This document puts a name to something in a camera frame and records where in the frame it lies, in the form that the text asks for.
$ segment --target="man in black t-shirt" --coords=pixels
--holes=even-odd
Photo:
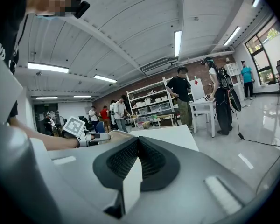
[[[173,77],[167,84],[166,89],[173,96],[176,97],[178,108],[181,115],[181,122],[183,125],[187,125],[189,129],[193,129],[192,125],[192,112],[189,105],[189,95],[191,92],[191,85],[187,81],[188,69],[184,66],[180,66],[177,69],[177,76]]]
[[[69,11],[76,11],[75,8],[80,3],[81,0],[3,0],[0,3],[0,60],[4,61],[14,74],[19,59],[16,38],[20,23],[26,14],[64,15]],[[20,128],[30,138],[42,140],[47,150],[78,147],[76,138],[52,137],[29,129],[16,118],[17,114],[17,103],[15,103],[10,113],[10,125]]]

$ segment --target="tree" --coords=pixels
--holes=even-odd
[[[271,29],[268,31],[267,37],[266,37],[266,38],[269,39],[269,40],[271,40],[271,39],[273,39],[274,37],[276,37],[278,34],[279,34],[279,32],[278,32],[276,29],[271,28]]]

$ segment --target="black pants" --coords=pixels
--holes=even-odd
[[[99,121],[92,121],[92,124],[93,124],[93,127],[94,127],[94,131],[96,133],[98,133],[98,130],[97,130],[97,125],[98,125]]]
[[[245,87],[245,97],[247,98],[248,97],[248,88],[249,88],[249,91],[250,91],[250,97],[253,96],[253,82],[247,82],[247,83],[244,83],[244,87]]]
[[[232,124],[231,108],[228,99],[228,92],[223,88],[216,91],[216,112],[217,119],[223,134],[229,134]]]

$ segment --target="white ceiling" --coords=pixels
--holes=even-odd
[[[48,21],[29,15],[15,75],[30,95],[103,96],[144,78],[140,66],[172,58],[174,31],[182,30],[179,60],[206,55],[227,49],[224,41],[239,26],[234,21],[247,26],[257,12],[253,0],[85,1],[91,7],[79,20]],[[28,62],[67,67],[70,74],[37,76],[37,70],[27,68]],[[93,79],[96,74],[118,83],[110,87]]]

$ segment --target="fluorescent light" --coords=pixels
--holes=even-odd
[[[174,32],[174,57],[179,55],[181,49],[181,42],[182,42],[182,31],[175,31]]]
[[[260,1],[260,0],[254,0],[254,2],[253,2],[253,4],[252,4],[252,6],[253,6],[253,7],[257,7],[257,5],[258,5],[259,1]]]
[[[112,83],[116,83],[117,82],[117,80],[109,79],[107,77],[102,77],[102,76],[99,76],[99,75],[95,75],[94,78],[95,79],[99,79],[99,80],[109,81],[109,82],[112,82]]]
[[[58,97],[36,97],[36,99],[58,99]]]
[[[227,46],[227,44],[233,39],[233,37],[238,33],[240,30],[240,27],[237,27],[234,32],[231,34],[231,36],[228,38],[228,40],[224,43],[224,46]]]
[[[74,98],[90,98],[91,95],[74,95]]]
[[[36,64],[36,63],[28,63],[28,68],[36,69],[36,70],[50,70],[50,71],[57,71],[57,72],[63,72],[63,73],[69,72],[68,68],[52,66],[52,65]]]

